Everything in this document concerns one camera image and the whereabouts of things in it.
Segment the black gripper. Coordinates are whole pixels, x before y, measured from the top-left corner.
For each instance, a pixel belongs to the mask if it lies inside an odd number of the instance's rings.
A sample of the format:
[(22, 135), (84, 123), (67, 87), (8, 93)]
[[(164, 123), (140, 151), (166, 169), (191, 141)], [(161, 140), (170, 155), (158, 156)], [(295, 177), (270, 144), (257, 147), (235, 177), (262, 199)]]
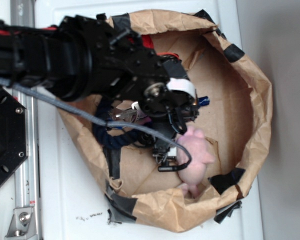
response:
[(102, 51), (105, 64), (99, 81), (105, 85), (104, 97), (95, 116), (108, 121), (109, 112), (115, 100), (138, 101), (141, 110), (151, 119), (145, 126), (153, 132), (160, 131), (162, 138), (139, 129), (123, 132), (118, 136), (108, 134), (108, 128), (94, 124), (93, 134), (103, 146), (103, 153), (113, 172), (120, 169), (120, 153), (124, 146), (137, 141), (143, 147), (152, 147), (153, 155), (159, 162), (159, 171), (177, 172), (185, 169), (192, 157), (185, 147), (179, 150), (185, 160), (176, 166), (168, 163), (168, 153), (177, 134), (185, 134), (187, 122), (199, 114), (198, 97), (194, 85), (177, 57), (166, 53), (158, 56), (154, 49), (136, 48), (128, 40), (129, 36), (141, 35), (132, 29), (129, 14), (114, 16), (109, 25), (101, 18), (97, 27), (97, 48)]

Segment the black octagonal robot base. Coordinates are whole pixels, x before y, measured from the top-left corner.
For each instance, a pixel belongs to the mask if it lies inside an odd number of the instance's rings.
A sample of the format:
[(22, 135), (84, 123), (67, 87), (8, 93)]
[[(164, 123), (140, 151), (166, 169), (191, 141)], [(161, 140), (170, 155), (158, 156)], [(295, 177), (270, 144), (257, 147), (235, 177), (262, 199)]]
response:
[(27, 158), (26, 108), (0, 90), (0, 187)]

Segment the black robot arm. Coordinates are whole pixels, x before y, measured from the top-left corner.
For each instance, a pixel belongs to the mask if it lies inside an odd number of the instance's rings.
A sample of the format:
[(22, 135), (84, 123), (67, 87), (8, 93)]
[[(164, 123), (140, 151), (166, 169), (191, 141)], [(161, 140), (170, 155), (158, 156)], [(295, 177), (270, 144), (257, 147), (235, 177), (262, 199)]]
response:
[(59, 108), (99, 94), (94, 115), (73, 107), (67, 111), (90, 120), (106, 149), (135, 142), (151, 146), (161, 172), (181, 171), (194, 162), (176, 136), (198, 116), (196, 89), (175, 56), (159, 55), (130, 27), (115, 29), (102, 18), (80, 15), (47, 28), (0, 21), (0, 86), (30, 96), (41, 86)]

